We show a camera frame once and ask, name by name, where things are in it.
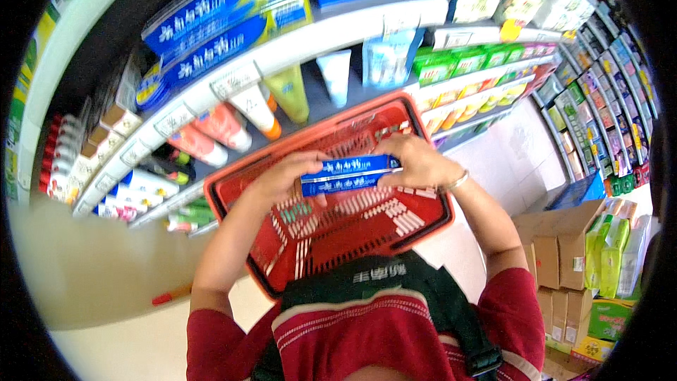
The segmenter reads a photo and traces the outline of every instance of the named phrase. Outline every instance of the silver bangle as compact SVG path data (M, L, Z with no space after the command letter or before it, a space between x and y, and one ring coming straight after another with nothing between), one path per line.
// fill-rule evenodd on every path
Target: silver bangle
M438 193L447 193L447 192L451 193L455 188L457 188L458 186L463 184L468 179L469 176L470 176L470 171L466 169L466 170L463 171L463 175L461 175L461 177L458 180L454 181L451 184L438 186L437 192Z

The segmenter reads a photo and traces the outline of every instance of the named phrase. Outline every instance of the white bottle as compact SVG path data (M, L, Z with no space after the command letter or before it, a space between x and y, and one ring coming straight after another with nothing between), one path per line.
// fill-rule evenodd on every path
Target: white bottle
M148 191L164 198L170 198L179 192L178 184L140 169L131 170L120 183L128 185L131 190Z

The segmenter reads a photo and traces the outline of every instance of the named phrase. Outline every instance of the yellow price tag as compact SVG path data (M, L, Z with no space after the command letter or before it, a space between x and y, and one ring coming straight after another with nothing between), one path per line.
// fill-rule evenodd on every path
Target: yellow price tag
M516 25L515 24L516 22L517 22L516 19L507 19L503 23L503 26L501 27L501 31L499 33L502 42L513 42L517 40L520 32L522 32L522 28L521 26Z

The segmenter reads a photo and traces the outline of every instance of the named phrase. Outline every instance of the tiled floor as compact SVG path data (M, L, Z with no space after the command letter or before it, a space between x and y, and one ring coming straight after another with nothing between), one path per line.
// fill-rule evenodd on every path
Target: tiled floor
M507 118L451 158L510 214L565 182L556 149L535 106L522 101ZM482 255L462 212L416 247L446 267L471 302L486 282ZM75 220L44 197L13 209L12 230L24 277L64 357L83 379L185 379L187 299L153 309L150 299L191 280L209 235L187 239L161 222L129 230L91 216ZM272 305L249 277L230 294L249 330Z

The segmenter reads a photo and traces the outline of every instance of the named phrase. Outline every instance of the person's right hand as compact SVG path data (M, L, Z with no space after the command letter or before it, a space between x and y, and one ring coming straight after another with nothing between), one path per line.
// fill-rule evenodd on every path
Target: person's right hand
M456 162L442 156L428 142L414 135L395 133L381 141L372 152L395 156L402 163L399 173L384 175L379 187L437 187L450 185L463 176L464 169Z

